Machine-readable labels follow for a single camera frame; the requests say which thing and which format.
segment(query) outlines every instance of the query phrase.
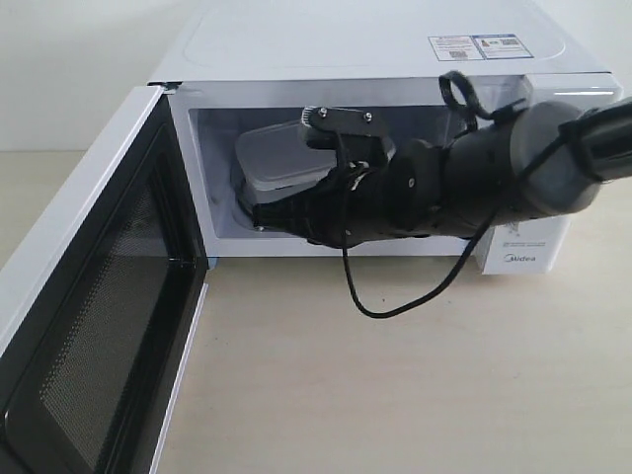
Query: black cable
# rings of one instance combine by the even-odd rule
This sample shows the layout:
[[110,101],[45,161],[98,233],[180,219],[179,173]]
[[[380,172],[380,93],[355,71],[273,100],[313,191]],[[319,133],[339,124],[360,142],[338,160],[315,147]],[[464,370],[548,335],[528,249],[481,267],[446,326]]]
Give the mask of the black cable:
[[472,256],[472,253],[476,249],[476,246],[479,244],[481,239],[485,236],[487,231],[492,226],[494,219],[496,218],[498,213],[501,211],[501,209],[503,209],[503,207],[506,205],[507,200],[512,197],[512,194],[514,192],[518,191],[518,187],[520,186],[521,183],[526,181],[533,173],[535,173],[535,171],[537,171],[537,169],[540,166],[546,163],[546,161],[551,156],[553,156],[553,154],[555,154],[555,152],[559,150],[564,144],[565,144],[565,140],[563,137],[556,138],[546,148],[544,148],[544,150],[542,150],[542,152],[539,155],[537,155],[535,159],[526,168],[524,168],[524,170],[515,178],[514,181],[512,181],[504,189],[496,207],[492,210],[492,212],[490,212],[490,215],[487,217],[487,219],[485,219],[485,221],[479,226],[478,230],[472,237],[472,240],[470,240],[470,242],[467,244],[467,246],[465,247],[465,250],[459,257],[458,261],[456,262],[456,264],[454,264],[454,267],[452,267],[452,270],[450,271],[450,273],[435,289],[433,289],[426,295],[422,296],[421,298],[418,298],[414,301],[411,301],[408,304],[400,306],[399,308],[395,308],[391,311],[386,311],[386,312],[374,312],[374,311],[368,310],[366,307],[364,307],[364,305],[361,303],[361,301],[359,300],[357,296],[356,286],[354,285],[351,265],[349,262],[349,248],[347,244],[347,212],[348,212],[347,208],[349,205],[349,196],[353,192],[352,190],[353,183],[350,183],[347,186],[345,194],[343,196],[343,208],[342,208],[342,220],[341,220],[341,236],[342,236],[341,242],[342,242],[342,250],[343,250],[343,264],[345,266],[345,276],[347,278],[347,285],[349,286],[349,291],[351,293],[352,300],[354,301],[354,304],[357,307],[357,309],[362,314],[364,314],[365,316],[368,316],[369,318],[390,319],[395,316],[399,316],[400,314],[410,311],[412,309],[418,308],[419,306],[422,306],[423,304],[428,303],[429,301],[435,299],[437,296],[439,296],[444,291],[446,291],[449,288],[449,286],[456,280],[458,275],[461,273],[461,271],[465,267],[465,264],[467,263],[467,260]]

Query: microwave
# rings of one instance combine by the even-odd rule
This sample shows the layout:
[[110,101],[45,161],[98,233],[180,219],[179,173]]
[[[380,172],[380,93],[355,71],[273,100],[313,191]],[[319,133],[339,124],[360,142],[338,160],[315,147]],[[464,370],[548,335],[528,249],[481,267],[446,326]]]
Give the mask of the microwave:
[[[159,472],[217,258],[338,255],[253,228],[231,180],[238,137],[323,106],[380,112],[395,145],[444,144],[460,127],[437,84],[452,69],[490,110],[622,96],[529,0],[202,2],[0,272],[0,472]],[[550,270],[569,227],[493,229],[482,272]],[[351,255],[464,247],[433,237]],[[529,258],[508,259],[516,249]]]

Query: midea logo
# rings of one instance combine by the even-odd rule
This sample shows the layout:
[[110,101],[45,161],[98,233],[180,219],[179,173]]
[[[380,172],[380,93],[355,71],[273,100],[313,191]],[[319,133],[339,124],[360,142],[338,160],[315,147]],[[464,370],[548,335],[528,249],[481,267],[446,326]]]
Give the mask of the midea logo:
[[535,262],[535,257],[521,257],[515,254],[507,254],[505,255],[505,262],[508,264],[514,262]]

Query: table surface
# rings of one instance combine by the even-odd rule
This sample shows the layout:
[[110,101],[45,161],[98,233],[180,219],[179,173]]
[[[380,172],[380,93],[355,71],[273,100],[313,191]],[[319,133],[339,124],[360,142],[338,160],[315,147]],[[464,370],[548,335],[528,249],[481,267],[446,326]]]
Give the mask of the table surface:
[[[78,161],[0,154],[0,265]],[[163,454],[176,473],[629,473],[632,186],[578,215],[554,273],[480,276],[399,319],[338,259],[225,259]],[[452,259],[355,259],[366,303]]]

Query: open microwave door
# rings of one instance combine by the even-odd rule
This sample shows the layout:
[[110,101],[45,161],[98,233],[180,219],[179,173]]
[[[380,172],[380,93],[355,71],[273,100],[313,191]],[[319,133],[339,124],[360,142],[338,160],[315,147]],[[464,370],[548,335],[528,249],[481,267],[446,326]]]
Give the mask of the open microwave door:
[[167,96],[134,89],[0,272],[0,472],[155,470],[205,255]]

